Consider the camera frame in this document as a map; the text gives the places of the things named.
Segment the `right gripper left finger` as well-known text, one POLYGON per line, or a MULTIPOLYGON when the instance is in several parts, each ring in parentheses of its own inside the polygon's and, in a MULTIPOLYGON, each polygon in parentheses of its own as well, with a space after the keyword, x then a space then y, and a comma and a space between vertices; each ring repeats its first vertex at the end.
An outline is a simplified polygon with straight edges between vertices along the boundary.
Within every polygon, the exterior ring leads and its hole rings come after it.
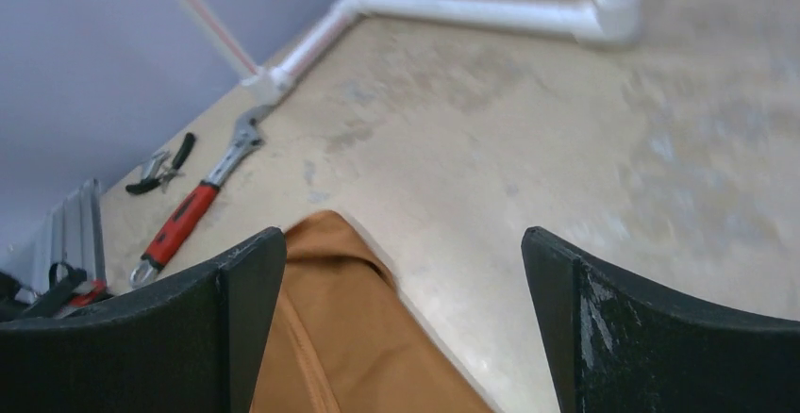
POLYGON ((61 319, 1 327, 5 412, 246 412, 287 259, 269 227, 61 319))

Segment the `orange cloth napkin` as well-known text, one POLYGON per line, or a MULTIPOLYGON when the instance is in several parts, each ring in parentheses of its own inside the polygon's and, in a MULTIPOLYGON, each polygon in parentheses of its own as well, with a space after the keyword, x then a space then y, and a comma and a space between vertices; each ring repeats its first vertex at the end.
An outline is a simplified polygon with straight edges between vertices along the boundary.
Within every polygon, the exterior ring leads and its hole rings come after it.
POLYGON ((252 411, 489 410, 342 215, 315 212, 285 239, 287 264, 252 411))

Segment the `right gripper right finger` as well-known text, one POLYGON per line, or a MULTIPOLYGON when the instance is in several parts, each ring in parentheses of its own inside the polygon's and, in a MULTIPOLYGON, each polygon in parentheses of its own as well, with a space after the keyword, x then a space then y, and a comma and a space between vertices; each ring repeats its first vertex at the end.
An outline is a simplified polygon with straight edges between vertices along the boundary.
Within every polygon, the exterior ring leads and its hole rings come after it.
POLYGON ((521 249, 561 411, 798 410, 798 322, 670 289, 539 226, 521 249))

